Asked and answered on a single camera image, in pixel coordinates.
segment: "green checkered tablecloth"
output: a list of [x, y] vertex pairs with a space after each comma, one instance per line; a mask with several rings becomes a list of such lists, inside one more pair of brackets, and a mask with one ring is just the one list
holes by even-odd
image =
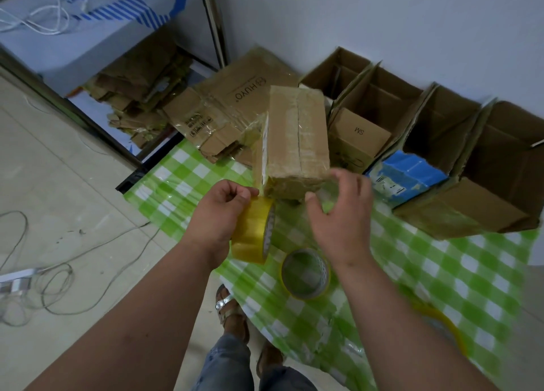
[[[180, 240], [202, 195], [221, 179], [250, 185], [251, 171], [233, 160], [212, 165], [182, 141], [125, 198]], [[324, 206], [332, 206], [336, 185], [326, 186], [319, 196]], [[376, 202], [371, 234], [373, 255], [390, 277], [451, 319], [472, 362], [496, 376], [537, 231], [436, 241]], [[255, 326], [289, 357], [330, 373], [351, 390], [374, 388], [337, 278], [332, 276], [326, 294], [307, 302], [289, 296], [282, 287], [280, 264], [287, 253], [301, 247], [317, 248], [304, 206], [278, 202], [266, 264], [228, 259], [217, 272]]]

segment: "person's right arm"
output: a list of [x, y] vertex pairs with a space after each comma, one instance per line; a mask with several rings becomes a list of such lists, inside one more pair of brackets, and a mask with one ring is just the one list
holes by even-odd
[[370, 180], [332, 169], [339, 195], [324, 214], [306, 194], [312, 230], [348, 298], [377, 386], [388, 390], [497, 390], [456, 347], [412, 310], [371, 255]]

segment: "blue jeans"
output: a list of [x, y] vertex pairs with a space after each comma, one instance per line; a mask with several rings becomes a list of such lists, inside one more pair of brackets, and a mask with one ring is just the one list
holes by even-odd
[[[249, 348], [232, 334], [224, 334], [206, 356], [192, 391], [254, 391]], [[317, 391], [308, 378], [291, 367], [265, 369], [260, 391]]]

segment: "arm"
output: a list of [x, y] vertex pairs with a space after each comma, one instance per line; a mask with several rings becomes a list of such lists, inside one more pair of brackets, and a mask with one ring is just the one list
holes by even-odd
[[370, 180], [332, 169], [339, 182], [324, 214], [306, 195], [313, 233], [348, 298], [357, 331], [381, 390], [497, 390], [448, 340], [412, 310], [370, 251]]
[[28, 389], [172, 389], [208, 277], [257, 194], [227, 180], [215, 184], [181, 241]]

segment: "tile floor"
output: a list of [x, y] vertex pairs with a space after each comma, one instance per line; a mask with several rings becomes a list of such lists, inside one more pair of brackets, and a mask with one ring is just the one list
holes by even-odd
[[[0, 75], [0, 213], [24, 211], [29, 233], [7, 267], [51, 263], [111, 239], [146, 219], [126, 203], [115, 187], [132, 168], [119, 160], [45, 103], [15, 87]], [[16, 243], [21, 217], [0, 218], [0, 260]], [[76, 280], [54, 309], [73, 312], [91, 305], [126, 262], [138, 255], [156, 228], [136, 229], [74, 263]], [[142, 258], [112, 285], [91, 311], [75, 316], [54, 316], [35, 311], [20, 328], [0, 324], [0, 378], [2, 389], [20, 390], [94, 324], [147, 272], [174, 241], [159, 233]], [[539, 243], [538, 250], [544, 247]], [[176, 390], [188, 390], [200, 372], [204, 356], [221, 334], [214, 312], [219, 281], [212, 276]], [[524, 309], [514, 327], [505, 358], [504, 388], [542, 389], [544, 373], [544, 267], [528, 271]], [[22, 319], [10, 304], [11, 322]], [[252, 369], [262, 338], [251, 330]], [[343, 389], [329, 375], [292, 363], [319, 389]]]

